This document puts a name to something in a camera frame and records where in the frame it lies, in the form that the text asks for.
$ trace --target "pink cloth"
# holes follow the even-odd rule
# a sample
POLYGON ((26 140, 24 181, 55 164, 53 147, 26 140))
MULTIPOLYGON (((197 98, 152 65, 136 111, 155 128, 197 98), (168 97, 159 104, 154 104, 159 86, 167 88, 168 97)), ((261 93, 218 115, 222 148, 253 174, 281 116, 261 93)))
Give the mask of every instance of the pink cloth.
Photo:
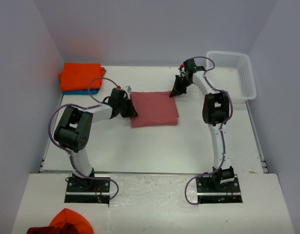
POLYGON ((131 127, 177 125, 178 111, 174 97, 167 92, 131 92, 138 117, 131 117, 131 127))

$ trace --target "red object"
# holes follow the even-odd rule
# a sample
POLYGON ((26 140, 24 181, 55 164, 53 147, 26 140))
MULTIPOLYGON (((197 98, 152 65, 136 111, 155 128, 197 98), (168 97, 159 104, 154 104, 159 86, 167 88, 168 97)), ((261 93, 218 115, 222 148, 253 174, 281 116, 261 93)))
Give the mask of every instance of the red object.
POLYGON ((63 209, 49 227, 30 228, 27 234, 94 234, 89 222, 80 214, 63 209))
POLYGON ((83 216, 67 208, 58 213, 49 226, 62 229, 67 223, 74 225, 79 234, 94 234, 90 223, 83 216))
POLYGON ((55 227, 42 227, 42 228, 30 228, 26 234, 80 234, 74 225, 65 224, 63 228, 55 227))
POLYGON ((131 127, 177 125, 178 111, 174 97, 168 92, 131 92, 138 117, 131 118, 131 127))
MULTIPOLYGON (((61 91, 87 90, 94 78, 103 77, 104 67, 100 63, 64 63, 64 70, 59 74, 61 91)), ((99 89, 102 79, 92 83, 90 89, 99 89)))

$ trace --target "blue towel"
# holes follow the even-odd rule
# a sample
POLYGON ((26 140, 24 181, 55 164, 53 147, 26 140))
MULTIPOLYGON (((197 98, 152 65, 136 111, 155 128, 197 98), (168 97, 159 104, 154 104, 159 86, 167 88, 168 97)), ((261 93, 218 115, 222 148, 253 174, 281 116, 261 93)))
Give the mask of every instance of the blue towel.
MULTIPOLYGON (((99 89, 91 89, 90 93, 91 94, 97 94, 99 92, 99 89)), ((74 90, 74 91, 65 91, 62 92, 63 95, 89 95, 88 90, 74 90)))

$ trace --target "orange cloth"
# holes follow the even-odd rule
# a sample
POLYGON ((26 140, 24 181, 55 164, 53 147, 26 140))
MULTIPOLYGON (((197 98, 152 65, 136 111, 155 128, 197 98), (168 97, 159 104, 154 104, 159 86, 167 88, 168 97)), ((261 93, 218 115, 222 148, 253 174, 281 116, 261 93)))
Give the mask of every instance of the orange cloth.
POLYGON ((58 213, 49 226, 62 229, 67 223, 72 224, 79 234, 94 234, 87 219, 67 208, 58 213))
MULTIPOLYGON (((59 74, 61 91, 86 90, 94 78, 103 77, 104 67, 100 63, 64 63, 64 70, 59 74)), ((90 89, 99 89, 102 79, 92 83, 90 89)))

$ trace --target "stack of folded towels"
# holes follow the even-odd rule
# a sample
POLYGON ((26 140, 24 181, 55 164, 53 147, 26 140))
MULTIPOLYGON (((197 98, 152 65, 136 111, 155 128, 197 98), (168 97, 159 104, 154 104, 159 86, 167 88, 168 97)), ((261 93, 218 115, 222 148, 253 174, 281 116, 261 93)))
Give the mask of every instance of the stack of folded towels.
MULTIPOLYGON (((64 70, 59 74, 61 90, 64 95, 86 95, 88 84, 94 78, 103 77, 105 68, 100 63, 64 63, 64 70)), ((91 94, 97 94, 102 79, 93 82, 90 88, 91 94)))

